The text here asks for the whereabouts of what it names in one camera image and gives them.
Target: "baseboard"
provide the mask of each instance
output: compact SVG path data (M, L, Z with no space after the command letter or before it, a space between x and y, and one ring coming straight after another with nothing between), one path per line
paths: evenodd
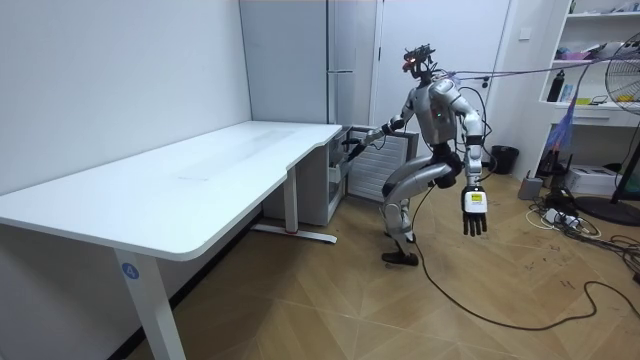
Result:
M187 295L204 279L211 270L244 238L251 230L251 227L258 223L262 218L262 211L256 215L251 221L242 228L217 254L215 254L209 262L207 262L191 279L189 279L170 299L169 305L171 310L175 309L184 300ZM139 327L120 347L107 358L107 360L124 360L146 339L144 330Z

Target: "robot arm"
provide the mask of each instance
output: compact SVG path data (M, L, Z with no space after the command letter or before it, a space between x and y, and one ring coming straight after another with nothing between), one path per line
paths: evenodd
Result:
M374 141L393 134L396 130L400 130L406 126L407 122L411 120L414 114L413 110L413 97L414 97L415 89L411 89L409 95L407 96L407 101L404 103L402 107L402 112L400 115L396 115L392 117L389 122L380 126L377 129L369 130L367 135L362 140L358 139L349 139L344 141L343 144L357 144L357 146L351 151L347 161L353 160L356 156L360 155L367 146L371 145Z
M442 79L433 86L434 100L464 118L462 129L465 139L465 175L467 186L462 190L461 202L464 234L471 236L487 231L487 195L480 186L482 176L482 119L469 102L460 95L450 79Z

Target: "blue label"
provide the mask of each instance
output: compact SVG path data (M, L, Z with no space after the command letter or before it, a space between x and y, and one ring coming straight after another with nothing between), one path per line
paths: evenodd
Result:
M130 279L135 280L140 277L140 273L138 272L138 269L136 269L135 266L129 263L122 264L122 271L124 271L124 274L127 275L127 277Z

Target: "electric fan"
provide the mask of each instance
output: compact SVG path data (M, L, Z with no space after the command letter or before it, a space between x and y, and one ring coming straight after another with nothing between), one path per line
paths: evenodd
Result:
M640 33L626 41L616 51L607 68L605 85L611 100L622 110L640 116ZM640 226L640 210L620 202L620 195L624 192L624 188L638 163L638 157L640 157L640 145L629 162L621 181L616 185L611 199L593 196L579 197L575 199L576 207L586 214L614 224Z

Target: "floor cable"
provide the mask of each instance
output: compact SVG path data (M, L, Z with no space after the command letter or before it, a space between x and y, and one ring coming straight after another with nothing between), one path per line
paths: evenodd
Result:
M431 191L433 189L434 188L429 189L429 191L425 194L424 198L422 198L422 201L420 201L420 204L416 208L416 212L413 214L413 221L411 222L411 228L412 229L413 229L413 224L415 224L416 216L418 215L418 212L420 211L420 207L422 206L424 201L427 199L427 196L429 196L429 194L431 193ZM426 261L425 261L425 258L424 258L424 254L422 253L422 250L420 249L420 245L418 245L418 241L417 240L415 242L415 245L416 245L416 248L418 249L418 253L420 254L420 259L422 260L422 270L424 271L424 274L426 275L427 279L431 282L431 284L433 284L433 286L435 286L436 289L438 289L442 293L442 295L444 295L447 299L449 299L449 301L451 301L453 304L455 304L461 310L465 311L466 313L468 313L468 314L470 314L470 315L472 315L472 316L474 316L474 317L476 317L476 318L478 318L480 320L486 321L486 322L494 324L494 325L498 325L498 326L501 326L501 327L514 329L514 330L545 331L545 330L553 329L556 326L562 325L562 324L564 324L566 322L569 322L569 321L587 319L587 318L593 317L598 313L598 306L596 305L595 301L591 297L591 294L589 293L590 285L600 285L600 286L603 286L603 287L615 292L616 294L618 294L620 297L622 297L627 302L627 304L629 304L629 307L631 308L631 310L640 319L640 313L638 312L638 309L636 309L636 307L633 305L631 300L629 300L629 298L627 298L618 289L616 289L616 288L614 288L614 287L612 287L610 285L607 285L605 283L599 282L599 281L587 281L583 285L583 290L584 290L585 295L587 295L587 298L589 299L589 303L591 304L591 312L588 313L588 314L568 316L568 317L565 317L565 318L563 318L563 319L561 319L559 321L556 321L556 322L554 322L552 324L549 324L549 325L546 325L546 326L541 326L541 327L518 326L518 325L507 324L507 323L503 323L503 322L500 322L500 321L497 321L497 320L493 320L493 319L490 319L490 318L488 318L486 316L480 315L480 314L474 312L473 310L470 310L466 306L462 305L453 296L449 295L449 293L447 293L442 287L440 287L440 285L438 285L438 283L436 283L431 278L431 275L429 275L429 270L427 269L427 266L426 266Z

